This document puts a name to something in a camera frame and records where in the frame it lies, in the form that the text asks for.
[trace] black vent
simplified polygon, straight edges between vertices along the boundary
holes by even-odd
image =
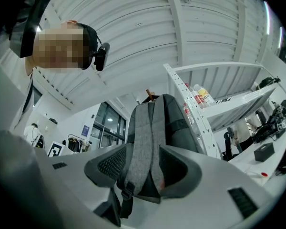
[[[228,190],[228,192],[242,213],[244,219],[257,211],[257,206],[253,203],[253,201],[242,188],[233,188]]]
[[[122,148],[114,155],[101,161],[97,167],[99,171],[101,171],[103,174],[109,176],[110,178],[116,181],[122,169],[125,166],[125,161],[126,161],[126,148]]]
[[[64,163],[64,162],[60,162],[60,163],[56,163],[56,164],[54,164],[54,165],[53,165],[53,168],[54,168],[54,170],[57,170],[57,169],[59,169],[59,168],[63,168],[63,167],[65,167],[65,166],[67,166],[67,164],[66,164],[66,163]]]
[[[187,174],[186,164],[162,148],[160,148],[159,165],[164,176],[165,187],[177,183]]]

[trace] plastic bottle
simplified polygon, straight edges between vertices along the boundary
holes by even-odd
[[[192,117],[192,115],[191,115],[189,109],[187,108],[186,103],[184,103],[183,106],[184,106],[184,108],[183,108],[183,109],[184,109],[184,112],[185,112],[187,118],[189,119],[191,125],[194,124],[194,119],[193,119],[193,117]]]
[[[197,91],[195,91],[191,86],[189,86],[188,83],[185,83],[185,85],[187,86],[187,88],[190,90],[191,94],[193,95],[194,99],[196,100],[196,102],[198,103],[199,107],[201,109],[206,108],[208,105],[205,104],[204,100],[201,98],[201,96],[199,95],[199,93]]]
[[[208,91],[205,90],[202,86],[196,84],[196,85],[194,85],[194,90],[199,93],[199,95],[200,95],[201,98],[204,100],[204,102],[205,102],[206,105],[212,106],[212,105],[215,105],[215,104],[216,104],[216,102],[215,102],[214,99],[211,97],[211,95],[208,93]]]

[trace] black box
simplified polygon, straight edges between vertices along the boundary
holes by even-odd
[[[254,157],[256,161],[264,162],[272,154],[275,153],[272,143],[266,143],[260,146],[256,151],[254,151]]]

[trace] ceiling light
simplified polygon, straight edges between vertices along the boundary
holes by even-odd
[[[280,39],[278,40],[278,48],[281,48],[283,42],[283,27],[280,28]]]
[[[269,14],[269,7],[268,7],[268,3],[266,1],[264,1],[265,7],[266,7],[266,15],[267,15],[267,30],[266,30],[266,34],[269,35],[270,34],[270,14]]]

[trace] vr headset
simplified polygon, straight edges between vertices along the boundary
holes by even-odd
[[[25,0],[19,10],[15,9],[17,13],[5,23],[5,30],[10,34],[10,48],[19,58],[33,54],[36,28],[49,2],[50,0]],[[110,45],[106,42],[102,44],[96,31],[90,26],[79,23],[78,25],[83,28],[85,45],[89,46],[89,54],[79,65],[80,68],[87,69],[95,57],[96,70],[102,71],[107,61]],[[99,49],[97,49],[97,40],[101,44]]]

